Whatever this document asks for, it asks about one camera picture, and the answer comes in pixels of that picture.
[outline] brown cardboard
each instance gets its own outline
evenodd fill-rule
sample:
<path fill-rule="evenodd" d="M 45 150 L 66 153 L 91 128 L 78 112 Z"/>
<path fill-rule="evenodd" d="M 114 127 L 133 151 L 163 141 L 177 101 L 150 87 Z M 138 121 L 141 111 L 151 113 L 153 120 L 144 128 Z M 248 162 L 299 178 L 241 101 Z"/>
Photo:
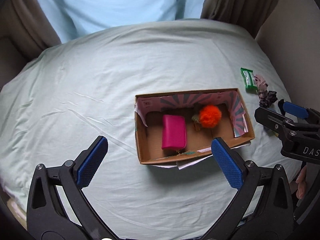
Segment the brown cardboard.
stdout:
<path fill-rule="evenodd" d="M 172 93 L 159 93 L 148 95 L 137 95 L 139 97 L 163 97 L 175 94 L 196 94 L 196 93 L 213 93 L 236 90 L 239 94 L 242 106 L 245 110 L 244 118 L 247 123 L 248 132 L 240 137 L 235 138 L 233 125 L 229 116 L 229 111 L 225 104 L 218 105 L 222 112 L 222 118 L 219 124 L 213 129 L 202 128 L 201 131 L 196 131 L 193 127 L 191 117 L 194 114 L 193 108 L 178 108 L 170 109 L 163 112 L 149 112 L 146 115 L 147 127 L 143 124 L 141 117 L 135 113 L 136 122 L 136 146 L 138 158 L 141 164 L 160 164 L 170 163 L 182 160 L 188 160 L 196 157 L 207 156 L 211 151 L 197 152 L 198 150 L 208 148 L 211 141 L 215 137 L 222 137 L 229 147 L 239 146 L 255 138 L 253 127 L 245 107 L 245 103 L 238 89 L 219 89 L 219 90 L 197 90 L 197 91 L 180 91 Z M 187 146 L 185 152 L 178 154 L 174 151 L 166 151 L 161 149 L 162 144 L 162 116 L 164 114 L 182 115 L 186 120 L 187 130 Z"/>

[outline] pink wallet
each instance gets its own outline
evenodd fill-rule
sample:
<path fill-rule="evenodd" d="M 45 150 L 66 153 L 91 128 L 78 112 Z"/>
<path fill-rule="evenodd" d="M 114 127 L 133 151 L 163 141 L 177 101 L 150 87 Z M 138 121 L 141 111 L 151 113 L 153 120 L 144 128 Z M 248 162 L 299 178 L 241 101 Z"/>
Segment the pink wallet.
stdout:
<path fill-rule="evenodd" d="M 162 149 L 178 151 L 185 148 L 187 145 L 187 133 L 184 117 L 165 114 L 162 122 Z"/>

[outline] human hand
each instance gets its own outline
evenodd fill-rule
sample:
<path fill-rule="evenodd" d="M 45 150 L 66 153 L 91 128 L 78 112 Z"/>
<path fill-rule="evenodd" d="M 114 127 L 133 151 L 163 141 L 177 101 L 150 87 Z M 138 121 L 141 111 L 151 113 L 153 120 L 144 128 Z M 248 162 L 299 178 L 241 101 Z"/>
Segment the human hand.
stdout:
<path fill-rule="evenodd" d="M 298 184 L 298 190 L 297 190 L 296 196 L 298 199 L 302 199 L 307 190 L 306 174 L 307 174 L 307 165 L 305 165 L 302 168 L 299 176 L 296 179 L 296 183 Z"/>

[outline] fluffy orange ball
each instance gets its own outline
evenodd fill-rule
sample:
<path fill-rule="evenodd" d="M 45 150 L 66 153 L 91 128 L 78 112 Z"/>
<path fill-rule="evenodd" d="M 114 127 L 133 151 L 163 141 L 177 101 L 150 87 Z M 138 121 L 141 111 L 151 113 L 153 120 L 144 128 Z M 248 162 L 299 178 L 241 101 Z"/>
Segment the fluffy orange ball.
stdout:
<path fill-rule="evenodd" d="M 207 105 L 199 112 L 199 122 L 204 128 L 213 128 L 219 123 L 221 116 L 221 111 L 217 106 Z"/>

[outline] pink paper lining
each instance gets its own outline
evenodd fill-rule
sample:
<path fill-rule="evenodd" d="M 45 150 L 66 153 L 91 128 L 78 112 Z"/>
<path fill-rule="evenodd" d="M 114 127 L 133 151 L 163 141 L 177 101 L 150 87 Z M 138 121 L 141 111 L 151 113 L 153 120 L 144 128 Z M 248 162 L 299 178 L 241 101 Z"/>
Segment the pink paper lining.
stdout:
<path fill-rule="evenodd" d="M 247 123 L 244 118 L 245 111 L 237 91 L 138 98 L 135 111 L 141 117 L 143 124 L 147 126 L 145 117 L 149 112 L 161 112 L 176 108 L 191 108 L 195 103 L 202 105 L 226 104 L 230 113 L 235 137 L 239 137 L 248 132 Z"/>

